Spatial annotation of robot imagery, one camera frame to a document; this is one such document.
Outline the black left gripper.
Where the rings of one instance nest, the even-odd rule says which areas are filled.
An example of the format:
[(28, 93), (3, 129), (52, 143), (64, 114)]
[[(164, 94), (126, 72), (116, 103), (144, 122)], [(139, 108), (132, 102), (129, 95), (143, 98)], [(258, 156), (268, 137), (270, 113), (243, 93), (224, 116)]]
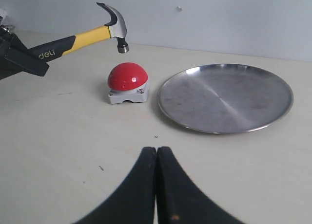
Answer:
[(7, 12), (0, 9), (0, 78), (20, 72), (45, 76), (49, 65), (31, 55), (28, 48), (14, 34), (15, 26), (6, 23)]

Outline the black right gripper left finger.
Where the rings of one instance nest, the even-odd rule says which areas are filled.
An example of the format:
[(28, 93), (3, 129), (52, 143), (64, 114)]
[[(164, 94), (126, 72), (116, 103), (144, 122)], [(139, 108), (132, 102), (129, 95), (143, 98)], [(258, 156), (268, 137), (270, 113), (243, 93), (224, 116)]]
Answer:
[(117, 189), (77, 224), (152, 224), (156, 149), (144, 147)]

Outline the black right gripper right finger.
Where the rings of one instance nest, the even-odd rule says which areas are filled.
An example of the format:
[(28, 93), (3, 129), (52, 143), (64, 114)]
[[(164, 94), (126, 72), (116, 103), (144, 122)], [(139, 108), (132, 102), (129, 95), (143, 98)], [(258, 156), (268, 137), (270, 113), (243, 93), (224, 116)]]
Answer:
[(241, 224), (190, 179), (169, 147), (157, 149), (156, 206), (159, 224)]

